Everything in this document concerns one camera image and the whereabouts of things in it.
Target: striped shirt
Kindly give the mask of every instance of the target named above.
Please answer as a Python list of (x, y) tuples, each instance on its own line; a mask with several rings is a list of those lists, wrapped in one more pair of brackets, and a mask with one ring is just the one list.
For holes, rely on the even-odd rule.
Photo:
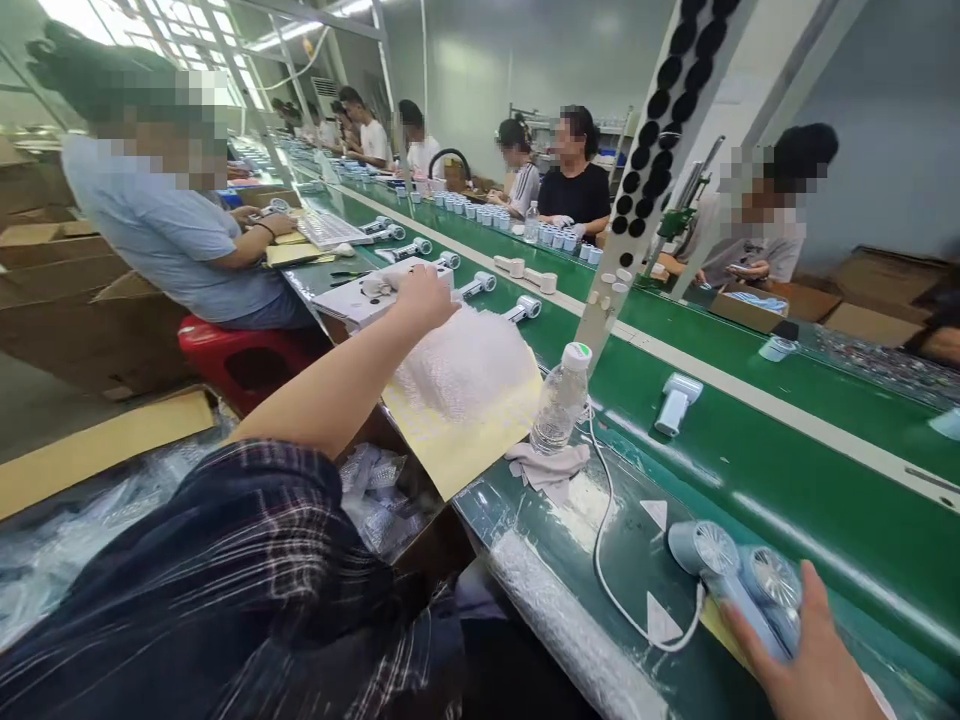
[(528, 162), (517, 171), (517, 177), (510, 188), (510, 207), (526, 215), (530, 203), (540, 193), (540, 171), (532, 162)]
[(453, 593), (385, 565), (327, 458), (228, 445), (0, 656), (0, 718), (456, 717)]

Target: charging cable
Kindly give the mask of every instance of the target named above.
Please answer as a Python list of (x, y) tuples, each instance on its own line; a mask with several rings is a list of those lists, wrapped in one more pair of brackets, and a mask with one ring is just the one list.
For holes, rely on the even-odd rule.
[(603, 544), (603, 536), (607, 531), (607, 523), (610, 520), (610, 510), (613, 507), (613, 476), (610, 474), (610, 468), (607, 466), (607, 460), (603, 457), (603, 453), (600, 452), (600, 444), (597, 442), (597, 436), (593, 432), (593, 403), (587, 398), (587, 407), (584, 410), (584, 414), (580, 416), (580, 422), (584, 420), (588, 422), (588, 427), (590, 428), (590, 440), (593, 442), (593, 449), (597, 452), (597, 457), (600, 458), (600, 463), (603, 465), (603, 472), (607, 476), (607, 488), (610, 491), (610, 494), (607, 498), (607, 509), (603, 513), (603, 520), (600, 522), (600, 530), (597, 532), (597, 544), (593, 550), (593, 567), (597, 573), (597, 578), (600, 580), (600, 585), (603, 587), (603, 591), (607, 594), (607, 597), (610, 598), (610, 602), (613, 603), (614, 607), (620, 611), (620, 614), (623, 615), (624, 619), (630, 623), (634, 630), (636, 630), (640, 637), (646, 640), (648, 643), (653, 645), (658, 650), (663, 650), (664, 652), (679, 652), (683, 650), (693, 638), (693, 633), (697, 629), (697, 625), (700, 624), (700, 616), (703, 614), (703, 604), (706, 601), (707, 591), (703, 586), (702, 582), (697, 583), (697, 606), (696, 610), (693, 613), (693, 620), (690, 623), (690, 627), (687, 628), (687, 631), (683, 636), (677, 640), (675, 643), (661, 643), (659, 641), (653, 640), (640, 625), (634, 620), (630, 613), (626, 611), (626, 608), (620, 604), (620, 601), (617, 600), (614, 596), (613, 591), (610, 590), (610, 586), (607, 585), (607, 580), (603, 576), (603, 568), (600, 566), (600, 547)]

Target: black t-shirt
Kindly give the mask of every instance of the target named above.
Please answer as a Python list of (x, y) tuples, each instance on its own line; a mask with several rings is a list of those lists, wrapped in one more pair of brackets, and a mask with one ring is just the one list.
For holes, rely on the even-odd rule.
[[(610, 214), (610, 184), (607, 171), (587, 163), (576, 177), (568, 178), (554, 168), (543, 178), (537, 199), (541, 215), (569, 215), (575, 223), (586, 224)], [(584, 236), (592, 243), (593, 236)]]

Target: cloth rag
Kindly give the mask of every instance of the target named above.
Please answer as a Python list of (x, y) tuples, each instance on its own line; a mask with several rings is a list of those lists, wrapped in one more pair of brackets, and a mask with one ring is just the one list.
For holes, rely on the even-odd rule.
[(543, 493), (557, 506), (563, 506), (570, 494), (570, 478), (590, 459), (589, 445), (567, 445), (553, 455), (540, 455), (530, 443), (517, 443), (503, 456), (510, 460), (510, 473), (522, 477), (523, 484)]

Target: stool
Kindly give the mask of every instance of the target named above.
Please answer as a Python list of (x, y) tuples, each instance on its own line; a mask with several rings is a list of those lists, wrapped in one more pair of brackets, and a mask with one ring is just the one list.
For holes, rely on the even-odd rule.
[(244, 416), (323, 354), (305, 348), (302, 335), (297, 330), (224, 330), (188, 315), (178, 339), (190, 364)]

